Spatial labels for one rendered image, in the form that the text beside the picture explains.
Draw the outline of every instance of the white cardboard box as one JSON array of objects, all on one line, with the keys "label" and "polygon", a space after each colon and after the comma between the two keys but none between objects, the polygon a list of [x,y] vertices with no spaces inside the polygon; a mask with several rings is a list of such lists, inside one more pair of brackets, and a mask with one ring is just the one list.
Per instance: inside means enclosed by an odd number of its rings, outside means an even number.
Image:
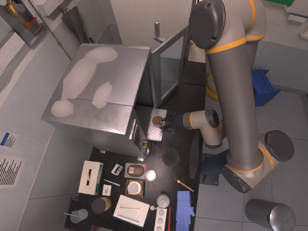
[{"label": "white cardboard box", "polygon": [[79,193],[97,195],[103,171],[103,163],[85,160],[83,164]]}]

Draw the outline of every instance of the trash can lid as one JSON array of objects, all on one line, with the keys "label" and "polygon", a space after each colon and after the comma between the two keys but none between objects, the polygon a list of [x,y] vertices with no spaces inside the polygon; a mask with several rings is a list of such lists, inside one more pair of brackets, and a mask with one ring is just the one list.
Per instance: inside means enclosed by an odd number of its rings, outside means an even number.
[{"label": "trash can lid", "polygon": [[294,212],[285,204],[276,205],[269,215],[269,220],[275,231],[292,231],[295,227]]}]

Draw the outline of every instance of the trash can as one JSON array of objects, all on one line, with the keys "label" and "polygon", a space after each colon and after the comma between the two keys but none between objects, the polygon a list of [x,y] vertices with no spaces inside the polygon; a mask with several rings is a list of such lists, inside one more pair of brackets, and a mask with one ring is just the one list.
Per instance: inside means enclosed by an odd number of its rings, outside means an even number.
[{"label": "trash can", "polygon": [[274,231],[292,231],[295,227],[293,210],[285,205],[258,199],[250,200],[245,206],[249,220]]}]

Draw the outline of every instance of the brown oval object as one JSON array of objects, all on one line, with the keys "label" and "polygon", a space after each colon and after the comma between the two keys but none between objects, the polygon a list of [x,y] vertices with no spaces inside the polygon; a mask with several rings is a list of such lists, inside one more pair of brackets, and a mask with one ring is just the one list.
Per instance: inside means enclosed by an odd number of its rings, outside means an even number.
[{"label": "brown oval object", "polygon": [[127,168],[127,173],[131,177],[141,177],[144,174],[144,168],[140,165],[130,165]]},{"label": "brown oval object", "polygon": [[153,118],[152,122],[153,122],[154,125],[159,126],[160,120],[161,120],[161,117],[160,117],[160,116],[155,116],[155,117]]}]

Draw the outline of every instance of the notebook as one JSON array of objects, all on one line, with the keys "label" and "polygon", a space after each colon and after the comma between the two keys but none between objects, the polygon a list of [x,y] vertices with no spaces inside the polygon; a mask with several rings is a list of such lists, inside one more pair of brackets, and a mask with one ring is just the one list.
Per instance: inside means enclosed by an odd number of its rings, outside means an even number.
[{"label": "notebook", "polygon": [[113,217],[143,228],[149,208],[149,204],[120,195]]}]

